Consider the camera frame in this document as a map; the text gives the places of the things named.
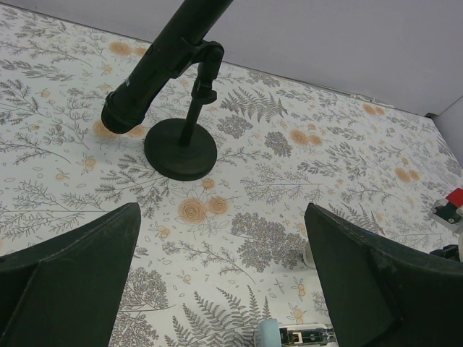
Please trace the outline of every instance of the white patterned tablecloth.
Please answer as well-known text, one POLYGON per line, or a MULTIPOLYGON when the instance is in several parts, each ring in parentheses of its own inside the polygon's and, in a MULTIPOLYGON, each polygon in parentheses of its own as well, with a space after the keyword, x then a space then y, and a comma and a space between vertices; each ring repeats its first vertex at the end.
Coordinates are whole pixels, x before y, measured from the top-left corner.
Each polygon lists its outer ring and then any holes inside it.
POLYGON ((268 317, 328 323, 300 257, 309 202, 425 252, 456 242, 426 216, 462 185, 430 119, 223 64, 200 117, 217 164, 173 181, 147 164, 143 137, 186 116, 195 68, 118 136, 104 98, 147 43, 11 7, 0 27, 0 255, 126 202, 143 211, 110 346, 249 346, 268 317))

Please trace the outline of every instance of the tablecloth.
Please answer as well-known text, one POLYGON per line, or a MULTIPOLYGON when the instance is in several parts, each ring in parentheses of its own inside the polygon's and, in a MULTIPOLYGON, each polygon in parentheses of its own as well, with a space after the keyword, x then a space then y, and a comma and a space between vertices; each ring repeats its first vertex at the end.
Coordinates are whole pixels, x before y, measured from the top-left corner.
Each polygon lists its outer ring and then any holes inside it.
POLYGON ((199 120, 217 164, 204 179, 173 181, 150 167, 143 137, 186 116, 195 67, 167 83, 142 125, 112 134, 104 98, 149 45, 0 12, 0 255, 138 201, 110 346, 251 346, 269 317, 329 323, 317 273, 301 260, 309 202, 425 252, 456 242, 426 215, 462 185, 430 119, 224 63, 218 100, 199 120))

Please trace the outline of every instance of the black tube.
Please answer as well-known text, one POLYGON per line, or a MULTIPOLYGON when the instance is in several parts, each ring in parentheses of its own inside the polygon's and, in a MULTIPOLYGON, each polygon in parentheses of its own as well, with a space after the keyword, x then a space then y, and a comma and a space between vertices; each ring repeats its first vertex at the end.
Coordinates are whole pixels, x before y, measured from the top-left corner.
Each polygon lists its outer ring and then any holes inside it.
POLYGON ((140 124, 167 81, 191 65, 195 47, 232 2, 185 0, 129 78, 106 98, 101 112, 106 128, 124 134, 140 124))

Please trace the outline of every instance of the floral tablecloth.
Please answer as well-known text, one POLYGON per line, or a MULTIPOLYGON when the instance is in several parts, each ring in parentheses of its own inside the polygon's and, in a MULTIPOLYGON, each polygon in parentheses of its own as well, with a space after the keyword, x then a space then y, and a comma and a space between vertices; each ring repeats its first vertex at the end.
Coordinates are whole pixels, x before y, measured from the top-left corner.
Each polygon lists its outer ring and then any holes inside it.
POLYGON ((0 255, 138 201, 132 270, 110 346, 249 346, 260 320, 329 322, 302 264, 309 202, 429 252, 456 238, 426 216, 462 185, 430 119, 223 64, 200 117, 218 146, 206 178, 173 181, 143 155, 185 117, 195 68, 142 126, 101 124, 104 98, 147 43, 0 7, 0 255))

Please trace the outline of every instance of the wall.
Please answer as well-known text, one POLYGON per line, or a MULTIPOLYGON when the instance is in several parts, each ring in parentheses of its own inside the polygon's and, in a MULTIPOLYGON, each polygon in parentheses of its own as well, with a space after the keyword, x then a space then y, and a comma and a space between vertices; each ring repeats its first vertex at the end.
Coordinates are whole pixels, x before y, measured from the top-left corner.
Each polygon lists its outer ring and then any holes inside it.
MULTIPOLYGON (((153 40, 182 0, 6 2, 153 40)), ((231 63, 440 113, 463 95, 462 13, 460 0, 236 0, 207 39, 231 63)))
POLYGON ((433 120, 456 159, 463 166, 463 97, 433 120))

